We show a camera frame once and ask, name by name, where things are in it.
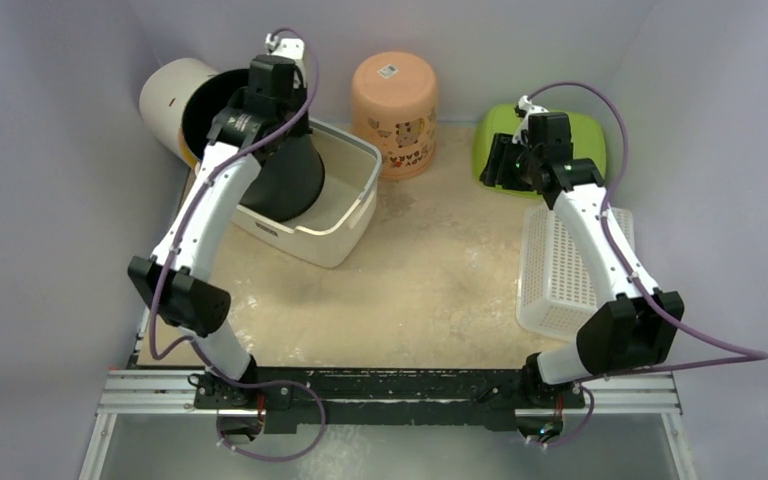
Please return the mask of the large orange plastic bucket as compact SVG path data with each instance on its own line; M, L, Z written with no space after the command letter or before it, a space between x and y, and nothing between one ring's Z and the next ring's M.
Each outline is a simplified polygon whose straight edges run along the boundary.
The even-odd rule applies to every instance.
M424 59L404 51L368 57L353 74L350 104L352 132L379 150L382 178L410 178L433 162L439 86Z

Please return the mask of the cream plastic storage basket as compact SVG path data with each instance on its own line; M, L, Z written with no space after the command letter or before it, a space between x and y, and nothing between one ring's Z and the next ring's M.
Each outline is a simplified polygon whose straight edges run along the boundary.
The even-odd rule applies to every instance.
M179 266L204 279L212 272L226 226L235 225L260 241L323 268L340 265L355 247L374 213L381 156L371 144L317 119L309 121L312 142L325 167L318 199L304 213L276 222L240 204L223 207L207 233L185 233Z

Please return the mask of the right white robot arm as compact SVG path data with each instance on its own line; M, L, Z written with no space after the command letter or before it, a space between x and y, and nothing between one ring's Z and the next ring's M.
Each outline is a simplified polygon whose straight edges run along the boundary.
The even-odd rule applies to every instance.
M569 345L530 355L521 373L524 399L544 407L577 380L663 364L684 303L640 266L607 202L604 179L589 158L575 157L567 114L542 107L515 110L513 134L493 138L480 180L487 186L528 186L561 221L583 260L596 312Z

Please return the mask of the green white perforated basket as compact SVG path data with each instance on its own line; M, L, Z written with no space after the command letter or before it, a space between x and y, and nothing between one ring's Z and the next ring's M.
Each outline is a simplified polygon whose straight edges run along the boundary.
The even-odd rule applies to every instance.
M516 320L523 329L572 342L600 308L569 233L546 206L524 215Z

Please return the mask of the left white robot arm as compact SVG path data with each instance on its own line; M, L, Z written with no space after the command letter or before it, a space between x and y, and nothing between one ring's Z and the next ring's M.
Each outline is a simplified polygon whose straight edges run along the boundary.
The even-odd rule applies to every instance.
M301 59L256 56L210 116L201 168L167 236L147 258L135 256L128 276L149 309L147 348L155 360L188 344L219 395L244 409L265 384L257 363L227 321L230 294L209 278L221 238L240 200L293 129L307 116L313 94Z

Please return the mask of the tall black cylindrical bin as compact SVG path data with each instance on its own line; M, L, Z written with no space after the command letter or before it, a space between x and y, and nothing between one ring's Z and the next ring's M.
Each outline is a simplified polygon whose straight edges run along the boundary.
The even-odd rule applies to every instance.
M182 114L183 146L195 158L203 158L211 121L232 95L246 86L247 76L245 69L215 74L187 101ZM273 221L285 222L315 203L324 180L325 167L312 142L309 116L303 115L265 160L239 204Z

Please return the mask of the green plastic tub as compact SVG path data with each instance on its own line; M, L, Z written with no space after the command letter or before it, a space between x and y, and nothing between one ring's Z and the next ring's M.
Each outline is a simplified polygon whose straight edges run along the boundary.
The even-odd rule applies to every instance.
M520 124L520 119L515 113L515 103L503 103L492 107L479 122L473 138L471 154L472 178L483 188L492 191L514 195L524 198L538 198L532 190L518 191L512 187L503 189L500 187L487 187L480 183L479 175L482 172L490 152L493 136L496 133L515 133ZM607 150L605 136L601 125L592 117L565 111L568 115L573 142L573 158L589 158L598 168L600 174L605 176L607 164Z

